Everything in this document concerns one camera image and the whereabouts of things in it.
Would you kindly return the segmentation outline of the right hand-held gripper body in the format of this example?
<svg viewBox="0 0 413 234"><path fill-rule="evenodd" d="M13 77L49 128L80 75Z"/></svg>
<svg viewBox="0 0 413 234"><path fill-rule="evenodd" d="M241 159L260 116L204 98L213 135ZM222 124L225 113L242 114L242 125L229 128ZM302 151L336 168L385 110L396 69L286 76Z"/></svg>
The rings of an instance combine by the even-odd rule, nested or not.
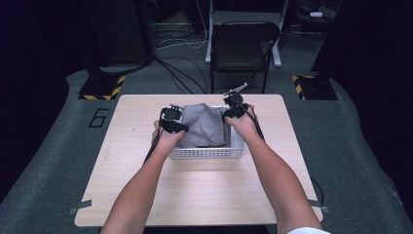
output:
<svg viewBox="0 0 413 234"><path fill-rule="evenodd" d="M231 110L236 118L241 118L248 109L247 104L244 103L244 98L240 95L240 91L246 87L247 83L243 83L239 87L230 89L224 94L224 102L229 106L227 110Z"/></svg>

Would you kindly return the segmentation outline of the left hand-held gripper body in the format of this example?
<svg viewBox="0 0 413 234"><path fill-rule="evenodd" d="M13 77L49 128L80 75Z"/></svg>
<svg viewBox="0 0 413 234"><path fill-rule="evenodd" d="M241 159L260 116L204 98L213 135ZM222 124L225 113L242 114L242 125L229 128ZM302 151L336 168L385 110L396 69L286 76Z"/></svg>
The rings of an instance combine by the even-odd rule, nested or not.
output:
<svg viewBox="0 0 413 234"><path fill-rule="evenodd" d="M179 133L177 123L180 123L182 112L178 105L172 104L161 110L160 126L168 133Z"/></svg>

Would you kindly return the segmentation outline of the grey shorts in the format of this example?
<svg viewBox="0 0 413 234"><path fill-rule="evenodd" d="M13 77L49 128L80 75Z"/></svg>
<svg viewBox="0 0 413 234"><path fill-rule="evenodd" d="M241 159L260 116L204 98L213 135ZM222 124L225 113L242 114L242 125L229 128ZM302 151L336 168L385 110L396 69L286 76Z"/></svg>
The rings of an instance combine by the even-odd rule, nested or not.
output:
<svg viewBox="0 0 413 234"><path fill-rule="evenodd" d="M186 105L182 110L182 123L189 129L178 146L193 148L226 145L227 125L222 118L225 111L225 107L212 107L205 103Z"/></svg>

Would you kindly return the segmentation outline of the white plastic basket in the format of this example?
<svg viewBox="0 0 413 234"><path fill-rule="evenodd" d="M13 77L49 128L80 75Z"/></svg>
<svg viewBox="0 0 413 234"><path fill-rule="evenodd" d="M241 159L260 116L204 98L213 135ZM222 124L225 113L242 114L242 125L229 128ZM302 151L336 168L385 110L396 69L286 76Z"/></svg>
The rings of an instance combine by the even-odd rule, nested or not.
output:
<svg viewBox="0 0 413 234"><path fill-rule="evenodd" d="M217 147L182 148L178 144L170 154L171 159L232 159L240 158L244 151L244 141L233 127L227 125L227 144Z"/></svg>

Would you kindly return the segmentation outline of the person's right hand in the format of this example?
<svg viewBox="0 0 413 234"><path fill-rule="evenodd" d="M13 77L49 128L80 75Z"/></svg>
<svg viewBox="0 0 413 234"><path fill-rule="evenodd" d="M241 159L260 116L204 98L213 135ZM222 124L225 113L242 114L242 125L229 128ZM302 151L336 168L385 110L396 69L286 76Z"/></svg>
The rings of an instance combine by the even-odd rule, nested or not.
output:
<svg viewBox="0 0 413 234"><path fill-rule="evenodd" d="M256 130L253 121L254 118L255 114L253 112L253 108L250 106L241 118L226 117L225 121L235 129L236 133L248 146L251 146L262 140Z"/></svg>

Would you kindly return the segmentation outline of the person's left hand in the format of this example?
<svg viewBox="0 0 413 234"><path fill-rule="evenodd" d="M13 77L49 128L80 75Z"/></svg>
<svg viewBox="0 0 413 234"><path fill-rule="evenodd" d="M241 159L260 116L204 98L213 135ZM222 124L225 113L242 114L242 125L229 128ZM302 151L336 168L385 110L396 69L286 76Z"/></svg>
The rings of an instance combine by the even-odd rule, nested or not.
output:
<svg viewBox="0 0 413 234"><path fill-rule="evenodd" d="M163 157L166 159L177 143L184 137L185 132L170 134L165 132L159 125L159 121L154 122L155 131L152 134L153 138L158 137L157 144L153 150L152 157Z"/></svg>

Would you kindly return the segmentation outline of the black folding chair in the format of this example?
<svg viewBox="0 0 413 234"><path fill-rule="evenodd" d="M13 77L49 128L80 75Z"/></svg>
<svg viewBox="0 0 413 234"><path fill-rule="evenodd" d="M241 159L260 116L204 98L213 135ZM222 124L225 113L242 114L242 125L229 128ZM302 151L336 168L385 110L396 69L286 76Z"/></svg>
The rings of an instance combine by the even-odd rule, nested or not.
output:
<svg viewBox="0 0 413 234"><path fill-rule="evenodd" d="M247 82L265 93L273 49L281 30L270 21L229 21L211 34L210 92Z"/></svg>
<svg viewBox="0 0 413 234"><path fill-rule="evenodd" d="M230 21L241 21L250 20L253 22L258 22L261 20L273 22L279 29L282 29L283 22L286 15L287 6L289 0L280 0L282 2L282 9L279 12L263 13L263 12L252 12L248 10L247 12L240 11L218 11L214 9L214 1L209 0L209 11L208 11L208 41L206 47L206 58L205 63L210 64L211 61L211 42L212 33L216 25L230 22Z"/></svg>

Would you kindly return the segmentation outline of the black striped stand base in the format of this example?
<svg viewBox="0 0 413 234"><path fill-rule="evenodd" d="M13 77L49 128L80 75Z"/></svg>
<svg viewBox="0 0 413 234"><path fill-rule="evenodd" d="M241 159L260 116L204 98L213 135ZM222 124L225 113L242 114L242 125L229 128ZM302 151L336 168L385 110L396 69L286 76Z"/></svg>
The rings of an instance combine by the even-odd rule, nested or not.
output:
<svg viewBox="0 0 413 234"><path fill-rule="evenodd" d="M114 99L126 79L124 72L106 72L99 67L88 68L87 72L88 79L79 92L79 99Z"/></svg>
<svg viewBox="0 0 413 234"><path fill-rule="evenodd" d="M329 80L320 80L317 76L293 75L295 91L303 100L337 100Z"/></svg>

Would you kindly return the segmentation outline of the grey tape strip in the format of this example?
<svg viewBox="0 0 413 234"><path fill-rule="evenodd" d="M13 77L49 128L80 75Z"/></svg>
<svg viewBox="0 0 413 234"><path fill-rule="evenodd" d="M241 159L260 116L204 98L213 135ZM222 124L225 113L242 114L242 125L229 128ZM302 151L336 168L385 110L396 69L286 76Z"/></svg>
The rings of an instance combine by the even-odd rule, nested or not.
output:
<svg viewBox="0 0 413 234"><path fill-rule="evenodd" d="M83 209L83 208L87 208L90 207L92 205L92 201L91 200L87 200L87 201L82 201L79 204L77 204L74 207L71 207L67 214L68 215L75 215L79 210Z"/></svg>
<svg viewBox="0 0 413 234"><path fill-rule="evenodd" d="M325 206L322 201L316 201L316 200L309 199L309 203L312 207L319 208L323 213L328 214L330 212L330 209L327 206Z"/></svg>

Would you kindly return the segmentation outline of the person's white sleeve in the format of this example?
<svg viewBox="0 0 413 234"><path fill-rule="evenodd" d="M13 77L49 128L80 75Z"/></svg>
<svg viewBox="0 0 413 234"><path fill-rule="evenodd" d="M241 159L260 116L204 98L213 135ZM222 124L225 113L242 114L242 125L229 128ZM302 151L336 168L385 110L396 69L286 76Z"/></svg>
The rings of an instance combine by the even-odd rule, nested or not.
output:
<svg viewBox="0 0 413 234"><path fill-rule="evenodd" d="M293 229L287 234L331 234L330 232L324 231L322 229L318 229L315 227L299 227L296 229Z"/></svg>

